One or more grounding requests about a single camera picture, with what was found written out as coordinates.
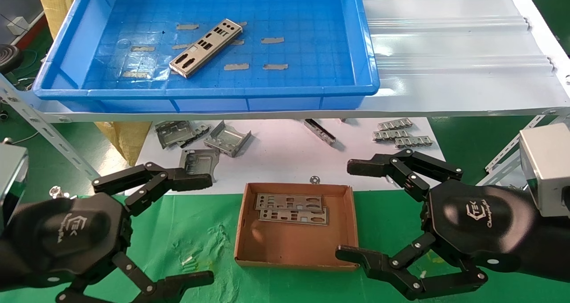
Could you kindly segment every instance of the metal shelf frame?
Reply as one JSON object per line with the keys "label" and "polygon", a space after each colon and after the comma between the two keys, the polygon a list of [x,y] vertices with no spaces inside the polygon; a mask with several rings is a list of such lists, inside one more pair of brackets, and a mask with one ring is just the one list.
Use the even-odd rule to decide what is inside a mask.
{"label": "metal shelf frame", "polygon": [[[2,75],[0,97],[90,179],[98,173],[50,123],[513,115],[537,116],[533,122],[538,122],[545,115],[558,115],[556,121],[570,115],[570,60],[532,0],[364,0],[364,5],[382,85],[357,110],[74,113],[57,101],[19,92]],[[517,137],[488,168],[516,146]],[[509,173],[516,154],[484,183]]]}

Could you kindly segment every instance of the cardboard box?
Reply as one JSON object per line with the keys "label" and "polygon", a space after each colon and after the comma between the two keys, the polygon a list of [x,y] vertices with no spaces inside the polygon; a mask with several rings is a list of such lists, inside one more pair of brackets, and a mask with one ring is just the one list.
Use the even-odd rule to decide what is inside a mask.
{"label": "cardboard box", "polygon": [[[257,193],[322,195],[328,225],[259,221]],[[234,258],[241,266],[354,271],[334,256],[338,245],[358,246],[352,188],[344,185],[248,183],[242,200]]]}

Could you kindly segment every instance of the green cloth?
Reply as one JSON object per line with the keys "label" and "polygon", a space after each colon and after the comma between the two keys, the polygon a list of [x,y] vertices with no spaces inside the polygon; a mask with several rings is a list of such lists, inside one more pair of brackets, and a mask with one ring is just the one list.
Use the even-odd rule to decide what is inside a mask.
{"label": "green cloth", "polygon": [[[242,195],[164,196],[133,218],[128,256],[153,279],[211,269],[216,281],[189,289],[182,303],[403,303],[389,284],[356,272],[242,268],[233,252]],[[354,194],[360,246],[393,255],[420,236],[420,204],[403,191]],[[410,268],[426,277],[458,271],[433,252]],[[570,301],[570,285],[517,273],[487,271],[490,281],[474,293],[425,302],[504,303]],[[0,294],[0,303],[51,303],[65,286]],[[119,270],[87,288],[86,294],[130,302],[138,289]]]}

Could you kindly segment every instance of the blue plastic tray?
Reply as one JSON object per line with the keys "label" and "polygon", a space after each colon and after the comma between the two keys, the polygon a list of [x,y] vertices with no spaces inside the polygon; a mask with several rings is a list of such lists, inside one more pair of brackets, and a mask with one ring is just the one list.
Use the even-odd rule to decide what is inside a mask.
{"label": "blue plastic tray", "polygon": [[[224,18],[247,23],[244,45],[226,47],[191,78],[171,74],[183,51],[173,46]],[[224,70],[241,63],[250,68]],[[75,0],[33,90],[75,112],[207,113],[355,109],[378,88],[362,0]]]}

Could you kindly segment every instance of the robotic hand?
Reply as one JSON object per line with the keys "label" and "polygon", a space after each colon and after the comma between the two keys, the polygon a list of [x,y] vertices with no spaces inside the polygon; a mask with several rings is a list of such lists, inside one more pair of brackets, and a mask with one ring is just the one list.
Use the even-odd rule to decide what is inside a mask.
{"label": "robotic hand", "polygon": [[[570,282],[570,220],[541,216],[530,193],[465,185],[461,169],[411,149],[369,161],[352,159],[347,170],[389,176],[423,203],[423,235],[394,256],[351,246],[336,249],[336,258],[361,264],[368,278],[390,283],[407,299],[475,291],[487,281],[479,267]],[[442,183],[430,189],[416,173]],[[407,268],[428,250],[461,271],[425,279],[410,274]]]}
{"label": "robotic hand", "polygon": [[[14,212],[0,236],[0,291],[71,282],[56,302],[110,303],[83,291],[119,268],[141,290],[133,303],[174,303],[188,288],[214,282],[210,271],[153,282],[126,256],[133,232],[131,216],[143,213],[168,190],[212,186],[209,174],[188,175],[183,169],[147,163],[98,178],[92,185],[95,195],[90,198],[56,198],[16,209],[6,203],[9,198],[4,200],[4,211]],[[124,206],[112,198],[140,185]]]}

